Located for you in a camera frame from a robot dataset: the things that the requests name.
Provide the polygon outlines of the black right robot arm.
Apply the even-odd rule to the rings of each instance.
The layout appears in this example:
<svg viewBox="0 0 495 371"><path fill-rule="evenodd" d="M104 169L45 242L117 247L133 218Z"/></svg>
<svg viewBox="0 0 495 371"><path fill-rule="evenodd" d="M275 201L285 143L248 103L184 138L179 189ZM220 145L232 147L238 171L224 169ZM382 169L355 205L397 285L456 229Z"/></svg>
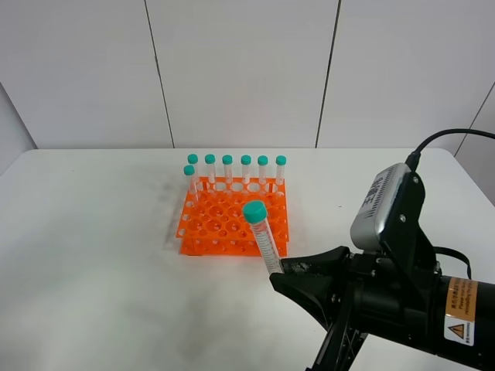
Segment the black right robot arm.
<svg viewBox="0 0 495 371"><path fill-rule="evenodd" d="M368 335L474 369L494 368L493 284L433 267L425 297L416 298L391 259L347 247L281 264L272 287L326 330L314 370L350 369Z"/></svg>

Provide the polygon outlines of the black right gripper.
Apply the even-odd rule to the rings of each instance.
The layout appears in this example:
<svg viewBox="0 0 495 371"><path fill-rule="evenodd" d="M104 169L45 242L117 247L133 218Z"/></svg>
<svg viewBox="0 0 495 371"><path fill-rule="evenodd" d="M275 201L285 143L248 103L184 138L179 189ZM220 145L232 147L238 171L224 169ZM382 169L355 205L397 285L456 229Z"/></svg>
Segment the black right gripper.
<svg viewBox="0 0 495 371"><path fill-rule="evenodd" d="M441 354L435 251L416 257L410 274L389 254L352 254L343 246L281 264L284 274L269 277L274 290L326 330L314 370L348 370L368 335Z"/></svg>

